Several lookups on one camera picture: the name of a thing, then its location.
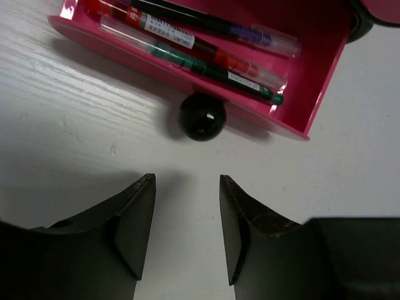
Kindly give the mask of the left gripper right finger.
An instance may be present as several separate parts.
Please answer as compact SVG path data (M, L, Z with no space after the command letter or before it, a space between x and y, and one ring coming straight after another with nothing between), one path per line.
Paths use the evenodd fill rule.
M220 176L219 205L228 281L237 283L251 244L251 231L278 238L302 227L248 195L231 177Z

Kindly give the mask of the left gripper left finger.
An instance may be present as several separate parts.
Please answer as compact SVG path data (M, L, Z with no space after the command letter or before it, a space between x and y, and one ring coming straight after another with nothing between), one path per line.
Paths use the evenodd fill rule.
M76 236L100 230L129 273L142 279L156 198L156 176L143 175L120 193L50 227L32 232Z

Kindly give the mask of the green capped pen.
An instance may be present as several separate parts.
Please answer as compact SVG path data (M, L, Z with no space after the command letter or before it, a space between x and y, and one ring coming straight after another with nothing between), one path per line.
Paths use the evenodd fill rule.
M239 92L254 96L264 103L278 106L284 102L283 95L272 91L268 87L185 54L148 34L141 33L137 29L124 25L110 16L101 16L98 29L128 44L133 49L147 53L162 61L169 62L177 68L192 74L200 75Z

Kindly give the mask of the red pen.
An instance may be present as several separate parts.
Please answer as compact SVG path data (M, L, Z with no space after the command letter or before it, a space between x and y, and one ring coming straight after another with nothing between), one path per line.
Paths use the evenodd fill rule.
M173 26L155 16L138 10L120 1L85 1L87 9L102 16L111 16L129 26L143 29L169 41L171 45L207 63L232 71L263 86L282 91L287 79L258 66L251 61L237 57L180 27Z

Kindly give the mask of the blue pen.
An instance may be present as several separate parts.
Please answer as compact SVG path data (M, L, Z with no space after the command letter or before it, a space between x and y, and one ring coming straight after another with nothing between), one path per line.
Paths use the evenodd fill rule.
M124 1L123 3L159 18L179 21L289 58L294 58L301 52L301 45L295 37L266 27L242 26L170 1Z

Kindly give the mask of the pink bottom drawer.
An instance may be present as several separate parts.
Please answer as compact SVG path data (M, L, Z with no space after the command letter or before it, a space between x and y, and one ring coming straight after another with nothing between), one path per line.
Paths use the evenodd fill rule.
M258 25L298 39L292 59L239 45L194 29L194 35L287 79L284 102L270 106L218 83L190 74L99 31L99 17L81 1L65 1L50 25L66 38L188 95L224 101L229 113L268 131L307 140L324 93L349 37L352 11L343 1L183 1L183 6L233 21Z

